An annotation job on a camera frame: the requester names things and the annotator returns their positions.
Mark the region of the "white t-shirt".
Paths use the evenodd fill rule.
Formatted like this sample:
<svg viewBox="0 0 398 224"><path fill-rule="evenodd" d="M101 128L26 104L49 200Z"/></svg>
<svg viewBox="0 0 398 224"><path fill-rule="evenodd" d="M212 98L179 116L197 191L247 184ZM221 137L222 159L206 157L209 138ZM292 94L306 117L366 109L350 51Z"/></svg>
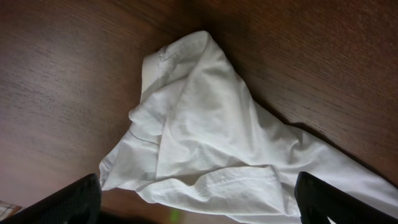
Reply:
<svg viewBox="0 0 398 224"><path fill-rule="evenodd" d="M257 104L205 31L146 57L131 126L100 162L103 190L242 223L299 223L299 172L397 216L397 189Z"/></svg>

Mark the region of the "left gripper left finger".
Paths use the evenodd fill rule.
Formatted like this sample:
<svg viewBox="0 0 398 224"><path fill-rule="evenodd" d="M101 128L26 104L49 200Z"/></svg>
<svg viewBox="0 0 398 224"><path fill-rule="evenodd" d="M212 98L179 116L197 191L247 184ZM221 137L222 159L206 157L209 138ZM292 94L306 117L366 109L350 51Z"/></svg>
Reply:
<svg viewBox="0 0 398 224"><path fill-rule="evenodd" d="M4 219L2 224L94 224L101 206L96 174L88 174L43 200Z"/></svg>

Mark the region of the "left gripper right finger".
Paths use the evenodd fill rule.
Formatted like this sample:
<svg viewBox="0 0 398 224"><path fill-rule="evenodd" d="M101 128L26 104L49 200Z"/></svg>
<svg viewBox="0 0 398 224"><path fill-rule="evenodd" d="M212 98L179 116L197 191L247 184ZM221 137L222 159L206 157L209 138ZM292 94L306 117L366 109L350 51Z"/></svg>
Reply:
<svg viewBox="0 0 398 224"><path fill-rule="evenodd" d="M295 198L302 224L397 224L397 219L308 172L300 172Z"/></svg>

